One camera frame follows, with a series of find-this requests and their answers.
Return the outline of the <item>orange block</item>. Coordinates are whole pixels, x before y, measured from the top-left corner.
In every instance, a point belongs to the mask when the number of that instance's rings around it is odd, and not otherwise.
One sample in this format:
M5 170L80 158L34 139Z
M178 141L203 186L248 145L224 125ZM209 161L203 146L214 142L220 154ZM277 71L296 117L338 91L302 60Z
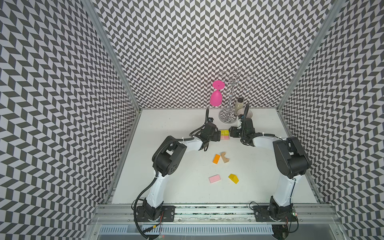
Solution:
M219 161L220 161L220 158L221 158L221 156L216 154L214 156L213 163L217 165L219 163Z

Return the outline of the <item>natural wood arch block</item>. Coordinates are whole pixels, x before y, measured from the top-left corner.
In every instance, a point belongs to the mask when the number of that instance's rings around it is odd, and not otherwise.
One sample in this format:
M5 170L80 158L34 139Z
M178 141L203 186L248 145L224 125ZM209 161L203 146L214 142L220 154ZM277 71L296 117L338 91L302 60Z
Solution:
M221 153L221 158L224 163L228 163L230 161L230 159L226 157L226 152Z

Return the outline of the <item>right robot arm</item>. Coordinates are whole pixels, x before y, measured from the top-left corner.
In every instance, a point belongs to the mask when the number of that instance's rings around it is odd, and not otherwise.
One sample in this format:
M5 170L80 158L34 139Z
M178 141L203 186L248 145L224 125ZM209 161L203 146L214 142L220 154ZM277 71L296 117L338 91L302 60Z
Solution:
M239 138L245 146L259 147L272 150L280 177L275 193L270 198L269 205L251 207L257 222L285 222L296 220L293 210L293 193L297 183L310 168L310 160L296 137L281 138L275 134L256 132L253 121L248 117L250 105L244 108L239 116L238 127L229 129L230 136Z

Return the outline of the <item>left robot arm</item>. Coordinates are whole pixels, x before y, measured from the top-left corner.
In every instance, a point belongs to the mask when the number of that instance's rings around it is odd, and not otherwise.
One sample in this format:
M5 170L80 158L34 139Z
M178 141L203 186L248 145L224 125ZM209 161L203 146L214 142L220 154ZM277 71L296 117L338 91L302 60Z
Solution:
M179 167L185 153L207 151L210 142L219 142L221 132L206 109L204 124L192 131L188 138L167 136L152 157L155 177L133 202L134 221L155 222L164 212L164 195L170 175Z

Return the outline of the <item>yellow wedge block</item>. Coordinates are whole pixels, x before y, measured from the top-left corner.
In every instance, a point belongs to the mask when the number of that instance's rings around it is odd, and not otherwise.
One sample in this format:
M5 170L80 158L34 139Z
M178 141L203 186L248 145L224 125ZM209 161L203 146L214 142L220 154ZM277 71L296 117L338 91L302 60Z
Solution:
M228 176L228 178L235 184L237 184L239 182L239 178L237 177L237 175L234 175L234 174L230 174Z

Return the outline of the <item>pink striped bowl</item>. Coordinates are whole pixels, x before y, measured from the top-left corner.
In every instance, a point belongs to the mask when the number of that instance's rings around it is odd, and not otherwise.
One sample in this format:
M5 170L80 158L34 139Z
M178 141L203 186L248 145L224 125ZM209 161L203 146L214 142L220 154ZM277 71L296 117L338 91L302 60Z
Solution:
M245 113L245 108L239 109L237 111L237 116L240 117L244 113ZM250 109L248 109L246 118L252 118L252 117L253 117L253 113L252 113L252 111Z

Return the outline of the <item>chrome glass holder stand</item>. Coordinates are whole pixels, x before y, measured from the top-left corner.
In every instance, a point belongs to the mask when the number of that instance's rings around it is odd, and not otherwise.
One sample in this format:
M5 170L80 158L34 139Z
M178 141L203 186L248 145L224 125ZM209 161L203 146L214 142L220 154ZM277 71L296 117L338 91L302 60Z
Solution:
M235 89L242 83L252 82L255 79L255 75L248 74L245 75L245 78L240 79L241 69L235 69L233 74L230 75L225 71L219 72L219 78L222 82L226 84L229 88L229 93L226 96L227 103L226 106L223 107L219 113L219 119L224 124L233 124L237 121L237 114L233 108L233 104L235 103Z

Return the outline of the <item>spice jar black lid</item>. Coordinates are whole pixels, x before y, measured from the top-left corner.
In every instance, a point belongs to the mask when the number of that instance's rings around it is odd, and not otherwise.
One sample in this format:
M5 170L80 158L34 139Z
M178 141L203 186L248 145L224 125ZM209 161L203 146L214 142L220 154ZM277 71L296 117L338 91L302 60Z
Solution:
M239 97L236 102L235 102L235 112L237 112L238 110L242 109L244 106L244 98L243 97Z

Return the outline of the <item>pink plastic wine glass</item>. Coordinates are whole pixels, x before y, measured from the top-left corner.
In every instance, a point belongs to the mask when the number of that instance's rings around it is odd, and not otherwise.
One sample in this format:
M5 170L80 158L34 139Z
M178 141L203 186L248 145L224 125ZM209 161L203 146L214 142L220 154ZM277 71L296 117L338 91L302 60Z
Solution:
M210 97L210 104L213 107L219 107L223 102L223 95L221 90L225 88L225 83L220 80L216 80L213 82L213 88L215 90Z

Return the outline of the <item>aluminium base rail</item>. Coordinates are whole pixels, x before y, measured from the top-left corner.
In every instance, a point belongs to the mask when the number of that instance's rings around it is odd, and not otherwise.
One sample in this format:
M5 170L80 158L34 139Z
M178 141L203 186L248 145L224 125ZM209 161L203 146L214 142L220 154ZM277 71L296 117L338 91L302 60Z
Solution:
M143 240L346 240L341 220L329 204L295 204L293 212L272 221L259 205L172 204L159 220L135 223L130 205L96 208L84 239Z

